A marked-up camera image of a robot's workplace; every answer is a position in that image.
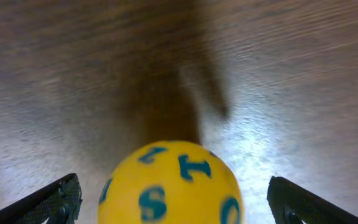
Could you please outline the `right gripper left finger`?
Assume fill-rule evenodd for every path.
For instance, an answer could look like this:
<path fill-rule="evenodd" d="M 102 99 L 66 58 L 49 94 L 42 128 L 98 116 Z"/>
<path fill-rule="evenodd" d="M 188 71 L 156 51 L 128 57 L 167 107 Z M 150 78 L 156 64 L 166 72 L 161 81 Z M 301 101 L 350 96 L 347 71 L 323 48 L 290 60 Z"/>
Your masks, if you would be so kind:
<path fill-rule="evenodd" d="M 74 224 L 83 201 L 81 197 L 78 176 L 67 174 L 0 210 L 0 223 Z"/>

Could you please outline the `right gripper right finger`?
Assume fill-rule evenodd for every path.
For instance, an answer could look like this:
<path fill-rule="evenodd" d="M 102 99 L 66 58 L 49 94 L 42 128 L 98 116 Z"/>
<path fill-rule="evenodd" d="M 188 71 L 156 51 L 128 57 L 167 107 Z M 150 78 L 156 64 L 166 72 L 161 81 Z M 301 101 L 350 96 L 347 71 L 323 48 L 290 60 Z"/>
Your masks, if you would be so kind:
<path fill-rule="evenodd" d="M 276 224 L 358 224 L 358 217 L 283 177 L 271 177 L 267 200 Z"/>

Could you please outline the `yellow lettered ball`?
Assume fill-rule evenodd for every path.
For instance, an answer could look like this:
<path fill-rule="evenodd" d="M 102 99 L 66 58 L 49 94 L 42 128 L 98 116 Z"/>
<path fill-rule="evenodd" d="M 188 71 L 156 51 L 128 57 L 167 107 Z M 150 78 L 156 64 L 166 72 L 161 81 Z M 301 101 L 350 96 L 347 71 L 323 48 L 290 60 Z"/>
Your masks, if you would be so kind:
<path fill-rule="evenodd" d="M 98 223 L 241 224 L 241 191 L 230 168 L 187 141 L 159 141 L 127 156 L 106 182 Z"/>

